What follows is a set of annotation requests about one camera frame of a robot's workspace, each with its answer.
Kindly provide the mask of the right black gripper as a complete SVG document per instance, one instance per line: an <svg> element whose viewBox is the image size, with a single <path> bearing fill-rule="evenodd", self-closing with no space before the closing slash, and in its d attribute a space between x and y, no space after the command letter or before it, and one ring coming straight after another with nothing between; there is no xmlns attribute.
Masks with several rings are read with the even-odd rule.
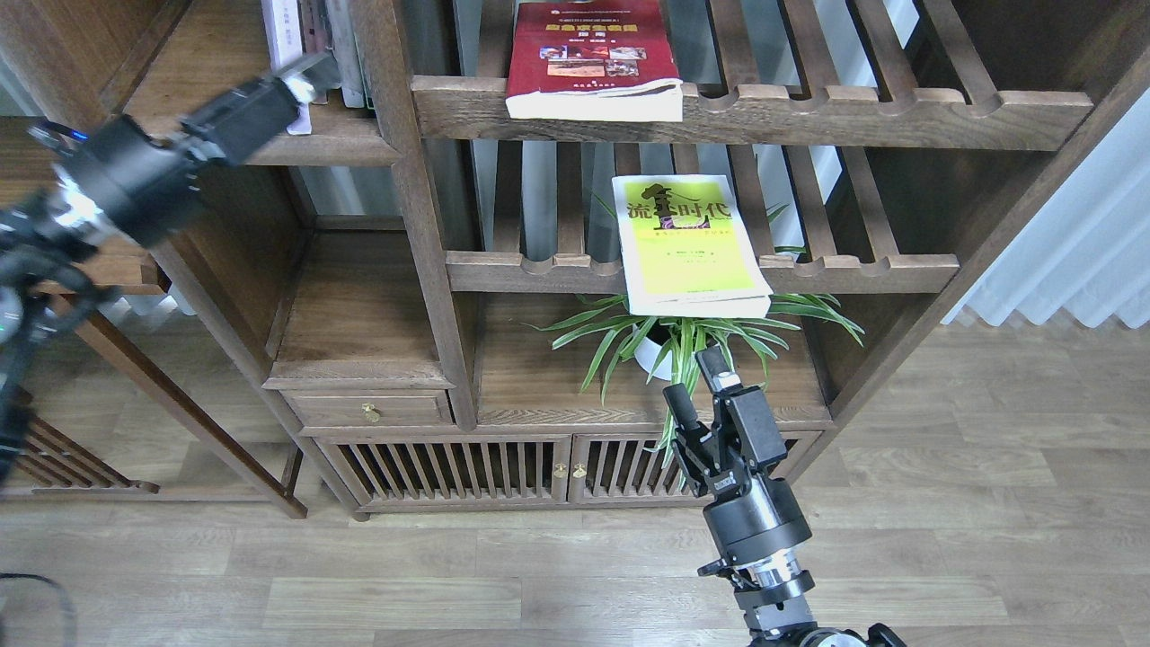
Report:
<svg viewBox="0 0 1150 647"><path fill-rule="evenodd" d="M812 536L784 479L770 468L787 457L785 442L761 388L742 380L719 345L695 353L714 396L714 421L703 425L685 384L665 386L672 442L693 495L714 496L703 508L727 568L750 568Z"/></svg>

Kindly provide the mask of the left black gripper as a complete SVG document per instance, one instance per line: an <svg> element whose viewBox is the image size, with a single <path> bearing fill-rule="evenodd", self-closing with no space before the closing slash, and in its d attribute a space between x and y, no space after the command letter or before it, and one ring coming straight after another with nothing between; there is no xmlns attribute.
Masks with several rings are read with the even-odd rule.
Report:
<svg viewBox="0 0 1150 647"><path fill-rule="evenodd" d="M55 225L91 246L112 234L155 246L193 216L200 168L245 164L296 122L299 105L340 87L331 52L304 54L279 68L279 76L251 80L206 103L168 143L118 116L55 167Z"/></svg>

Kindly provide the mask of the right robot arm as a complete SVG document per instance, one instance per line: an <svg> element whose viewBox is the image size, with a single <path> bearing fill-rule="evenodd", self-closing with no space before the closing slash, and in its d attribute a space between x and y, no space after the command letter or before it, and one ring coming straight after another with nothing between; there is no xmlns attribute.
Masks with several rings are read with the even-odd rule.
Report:
<svg viewBox="0 0 1150 647"><path fill-rule="evenodd" d="M808 521L790 485L770 476L788 450L768 401L761 388L739 382L720 349L695 359L713 394L711 425L699 421L687 386L667 386L664 395L687 484L695 496L714 496L703 518L719 556L698 572L730 581L756 646L899 646L884 624L866 636L818 625L805 598L814 581L793 557L810 538Z"/></svg>

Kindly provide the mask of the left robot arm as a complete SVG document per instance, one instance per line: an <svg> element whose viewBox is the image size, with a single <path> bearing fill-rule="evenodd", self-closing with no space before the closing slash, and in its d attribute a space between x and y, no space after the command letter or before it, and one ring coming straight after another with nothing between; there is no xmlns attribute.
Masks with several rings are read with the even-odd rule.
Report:
<svg viewBox="0 0 1150 647"><path fill-rule="evenodd" d="M3 209L3 475L24 450L32 410L17 390L34 352L72 332L118 290L80 269L118 236L145 249L181 232L197 210L206 165L241 165L298 120L305 106L342 85L336 57L317 53L237 85L158 138L120 114L92 134L43 121L31 133L57 153L57 184Z"/></svg>

